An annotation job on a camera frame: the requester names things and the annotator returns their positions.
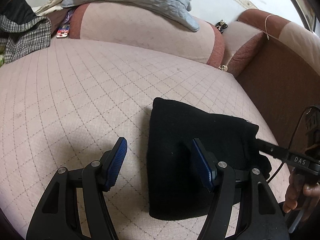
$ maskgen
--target rope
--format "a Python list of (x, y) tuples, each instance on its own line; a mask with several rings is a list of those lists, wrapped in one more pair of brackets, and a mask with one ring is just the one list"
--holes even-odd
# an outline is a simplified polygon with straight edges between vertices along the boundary
[(267, 35), (267, 39), (270, 40), (269, 38), (269, 34), (268, 34), (268, 31), (267, 31), (267, 19), (270, 17), (270, 16), (273, 16), (274, 14), (270, 14), (266, 17), (265, 21), (264, 21), (264, 27), (266, 29), (266, 35)]

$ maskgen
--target black cable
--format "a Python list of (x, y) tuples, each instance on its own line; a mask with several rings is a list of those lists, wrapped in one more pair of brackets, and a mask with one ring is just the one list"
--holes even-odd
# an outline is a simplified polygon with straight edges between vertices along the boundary
[[(297, 123), (296, 128), (294, 129), (293, 134), (292, 134), (292, 136), (291, 136), (291, 140), (290, 140), (290, 142), (289, 142), (288, 150), (290, 150), (290, 148), (291, 148), (291, 145), (292, 145), (292, 142), (293, 142), (293, 138), (294, 138), (294, 136), (296, 135), (296, 132), (297, 132), (297, 130), (298, 130), (298, 127), (300, 126), (300, 123), (301, 123), (301, 121), (302, 121), (302, 118), (303, 118), (304, 113), (305, 113), (307, 110), (309, 110), (309, 109), (311, 110), (312, 108), (315, 108), (315, 109), (317, 109), (317, 110), (320, 111), (320, 107), (319, 107), (319, 106), (308, 106), (308, 107), (302, 112), (302, 114), (301, 114), (301, 116), (300, 116), (300, 118), (299, 118), (299, 122)], [(275, 173), (270, 177), (270, 179), (267, 181), (267, 183), (269, 183), (269, 182), (278, 174), (278, 172), (281, 170), (281, 168), (283, 167), (283, 165), (284, 165), (284, 162), (282, 162), (282, 163), (280, 164), (280, 166), (278, 167), (278, 169), (277, 169), (277, 170), (275, 171)]]

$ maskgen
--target folded black towel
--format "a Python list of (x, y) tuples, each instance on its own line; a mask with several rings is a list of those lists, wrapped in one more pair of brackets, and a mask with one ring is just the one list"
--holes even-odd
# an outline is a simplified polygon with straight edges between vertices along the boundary
[(192, 167), (193, 138), (199, 138), (219, 161), (239, 170), (257, 165), (268, 178), (271, 164), (254, 143), (258, 129), (242, 118), (208, 114), (185, 103), (155, 98), (147, 152), (150, 216), (180, 220), (208, 213), (213, 194), (202, 186)]

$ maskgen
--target blue gripper pad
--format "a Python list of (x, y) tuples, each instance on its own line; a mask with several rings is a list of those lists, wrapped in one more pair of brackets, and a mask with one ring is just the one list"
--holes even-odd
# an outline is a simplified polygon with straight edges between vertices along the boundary
[(202, 185), (212, 192), (214, 189), (212, 170), (195, 139), (192, 140), (191, 158), (201, 179)]
[(127, 140), (123, 137), (119, 138), (119, 140), (121, 140), (120, 144), (117, 142), (111, 152), (111, 154), (113, 154), (114, 156), (112, 157), (112, 161), (107, 169), (107, 180), (105, 182), (107, 191), (109, 191), (110, 188), (116, 184), (116, 180), (118, 178), (122, 163), (124, 161), (124, 157), (127, 154)]

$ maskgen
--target sofa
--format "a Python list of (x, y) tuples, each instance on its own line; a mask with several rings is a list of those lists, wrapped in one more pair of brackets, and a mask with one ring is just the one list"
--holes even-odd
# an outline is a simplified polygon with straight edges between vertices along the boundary
[[(121, 14), (128, 7), (79, 6), (69, 39), (52, 38), (47, 49), (0, 68), (0, 208), (22, 237), (57, 169), (82, 168), (123, 136), (127, 156), (116, 185), (104, 194), (119, 239), (196, 239), (205, 216), (163, 221), (148, 214), (153, 99), (242, 117), (259, 125), (257, 138), (284, 147), (303, 108), (318, 101), (320, 40), (295, 23), (250, 9), (222, 35), (202, 20), (201, 32), (191, 33), (141, 8), (128, 20)], [(297, 136), (301, 147), (303, 134)], [(273, 174), (281, 162), (269, 160)], [(285, 165), (270, 183), (279, 202), (288, 177)], [(89, 236), (81, 198), (78, 208)], [(228, 235), (238, 210), (235, 204)]]

